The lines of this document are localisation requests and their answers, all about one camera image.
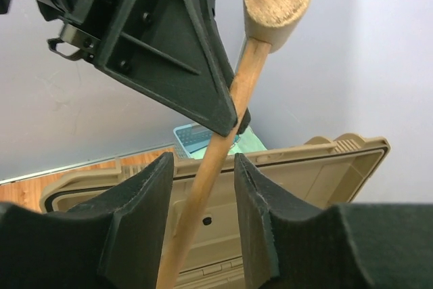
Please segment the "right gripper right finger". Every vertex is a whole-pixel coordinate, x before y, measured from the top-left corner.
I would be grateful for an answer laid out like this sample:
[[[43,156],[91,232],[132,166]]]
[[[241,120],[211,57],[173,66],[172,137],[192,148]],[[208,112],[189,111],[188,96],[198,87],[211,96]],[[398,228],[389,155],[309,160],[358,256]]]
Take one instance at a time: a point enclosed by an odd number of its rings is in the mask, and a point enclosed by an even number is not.
[[[235,156],[247,288],[431,288],[431,204],[320,209]]]

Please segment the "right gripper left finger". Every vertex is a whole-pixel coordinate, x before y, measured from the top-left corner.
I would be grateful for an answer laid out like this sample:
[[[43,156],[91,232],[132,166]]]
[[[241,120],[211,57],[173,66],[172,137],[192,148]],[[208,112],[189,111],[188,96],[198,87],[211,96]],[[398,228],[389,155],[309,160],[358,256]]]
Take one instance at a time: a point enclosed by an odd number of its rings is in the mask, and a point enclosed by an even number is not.
[[[2,288],[154,288],[174,157],[65,212],[1,203]]]

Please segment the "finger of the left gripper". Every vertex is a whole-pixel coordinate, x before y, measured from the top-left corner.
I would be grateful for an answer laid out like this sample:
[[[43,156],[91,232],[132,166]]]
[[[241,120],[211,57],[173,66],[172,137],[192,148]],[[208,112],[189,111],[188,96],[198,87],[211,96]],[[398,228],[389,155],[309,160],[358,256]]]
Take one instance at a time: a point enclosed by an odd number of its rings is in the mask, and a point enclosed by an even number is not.
[[[245,130],[250,125],[250,121],[251,121],[250,111],[249,111],[249,109],[246,109],[244,116],[243,116],[243,119],[242,119],[242,121],[238,127],[238,130],[237,130],[238,135],[241,135],[245,132]]]
[[[236,125],[215,0],[120,0],[94,64],[219,135]]]

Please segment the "tan plastic tool box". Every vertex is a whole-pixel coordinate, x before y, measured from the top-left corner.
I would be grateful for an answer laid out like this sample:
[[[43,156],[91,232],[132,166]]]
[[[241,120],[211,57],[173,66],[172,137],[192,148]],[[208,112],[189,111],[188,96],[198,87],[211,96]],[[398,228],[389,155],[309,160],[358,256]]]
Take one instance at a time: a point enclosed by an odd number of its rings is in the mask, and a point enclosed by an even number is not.
[[[310,204],[325,208],[350,202],[390,151],[384,137],[346,133],[317,136],[301,146],[251,152],[248,160],[267,178]],[[65,211],[142,171],[117,163],[111,169],[72,171],[45,187],[44,213]],[[195,242],[179,274],[178,288],[243,288],[244,270],[233,186],[234,157],[228,156],[217,179]]]

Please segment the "wooden handle tool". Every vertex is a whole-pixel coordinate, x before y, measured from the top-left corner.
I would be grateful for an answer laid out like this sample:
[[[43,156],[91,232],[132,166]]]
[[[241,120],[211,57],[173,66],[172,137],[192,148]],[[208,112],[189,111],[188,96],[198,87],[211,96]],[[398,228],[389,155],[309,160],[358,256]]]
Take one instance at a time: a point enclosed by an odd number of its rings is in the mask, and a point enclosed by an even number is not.
[[[267,56],[280,49],[305,14],[311,0],[243,0],[246,46],[230,87],[237,117],[243,119]],[[214,183],[239,130],[214,134],[199,166],[173,236],[162,255],[157,288],[173,288],[193,244]]]

